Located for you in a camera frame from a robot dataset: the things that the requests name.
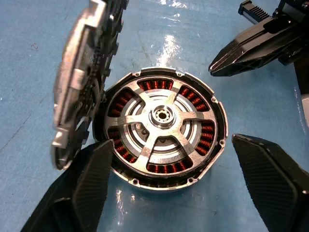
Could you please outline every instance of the blue mat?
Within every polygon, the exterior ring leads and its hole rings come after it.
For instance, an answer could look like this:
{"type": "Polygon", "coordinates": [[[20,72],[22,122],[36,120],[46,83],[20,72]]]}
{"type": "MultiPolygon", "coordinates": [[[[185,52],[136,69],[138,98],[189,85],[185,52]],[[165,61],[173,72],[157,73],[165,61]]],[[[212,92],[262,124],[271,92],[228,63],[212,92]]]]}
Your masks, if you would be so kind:
{"type": "MultiPolygon", "coordinates": [[[[178,192],[153,194],[115,175],[99,232],[266,232],[245,186],[232,133],[282,146],[309,170],[308,129],[293,66],[277,61],[234,77],[208,65],[250,23],[240,0],[130,0],[107,87],[143,67],[169,66],[209,85],[227,112],[227,146],[205,177],[178,192]]],[[[278,2],[255,2],[272,13],[278,2]]],[[[0,232],[20,231],[50,184],[52,87],[68,33],[87,0],[0,3],[0,232]]]]}

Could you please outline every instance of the center hub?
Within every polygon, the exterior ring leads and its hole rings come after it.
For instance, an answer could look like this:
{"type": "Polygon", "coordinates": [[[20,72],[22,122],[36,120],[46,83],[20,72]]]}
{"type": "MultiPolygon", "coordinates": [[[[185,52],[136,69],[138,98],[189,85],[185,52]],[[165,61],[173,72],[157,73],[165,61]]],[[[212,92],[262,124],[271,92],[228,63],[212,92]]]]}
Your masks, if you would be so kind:
{"type": "Polygon", "coordinates": [[[175,122],[175,113],[171,107],[160,105],[150,113],[152,124],[160,128],[169,128],[175,122]]]}

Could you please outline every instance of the brushless motor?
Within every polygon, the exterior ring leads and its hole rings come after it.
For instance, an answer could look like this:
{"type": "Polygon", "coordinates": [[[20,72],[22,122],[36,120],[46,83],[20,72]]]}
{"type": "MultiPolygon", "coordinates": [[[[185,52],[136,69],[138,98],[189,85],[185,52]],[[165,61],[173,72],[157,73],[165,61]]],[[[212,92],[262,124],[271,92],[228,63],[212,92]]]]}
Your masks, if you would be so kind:
{"type": "Polygon", "coordinates": [[[198,78],[175,69],[129,73],[106,91],[96,140],[114,142],[113,171],[128,183],[175,190],[200,180],[224,150],[224,108],[198,78]]]}

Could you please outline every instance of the blue table surface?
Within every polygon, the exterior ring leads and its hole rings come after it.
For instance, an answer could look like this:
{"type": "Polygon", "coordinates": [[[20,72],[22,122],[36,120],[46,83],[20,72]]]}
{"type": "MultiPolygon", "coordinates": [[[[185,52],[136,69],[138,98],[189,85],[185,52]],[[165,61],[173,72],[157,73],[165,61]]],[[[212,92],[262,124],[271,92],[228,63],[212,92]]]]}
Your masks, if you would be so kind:
{"type": "MultiPolygon", "coordinates": [[[[245,186],[233,133],[274,141],[309,170],[309,131],[292,65],[274,61],[233,77],[208,73],[220,49],[250,26],[238,15],[240,2],[130,0],[107,87],[143,67],[189,72],[223,103],[229,138],[204,178],[184,190],[147,193],[112,174],[99,232],[266,232],[245,186]]],[[[279,1],[255,3],[271,14],[279,1]]],[[[20,231],[60,175],[49,155],[55,134],[52,87],[68,33],[87,5],[87,0],[0,3],[1,232],[20,231]]]]}

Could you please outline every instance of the rotor cover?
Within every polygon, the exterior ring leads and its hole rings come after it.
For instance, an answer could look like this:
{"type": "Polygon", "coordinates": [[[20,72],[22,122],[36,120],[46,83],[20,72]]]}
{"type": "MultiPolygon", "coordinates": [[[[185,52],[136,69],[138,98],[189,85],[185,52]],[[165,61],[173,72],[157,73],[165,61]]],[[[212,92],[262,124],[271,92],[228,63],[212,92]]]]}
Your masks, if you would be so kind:
{"type": "Polygon", "coordinates": [[[150,190],[181,189],[218,159],[225,110],[198,78],[169,68],[129,73],[106,91],[93,122],[96,140],[114,142],[113,171],[150,190]]]}

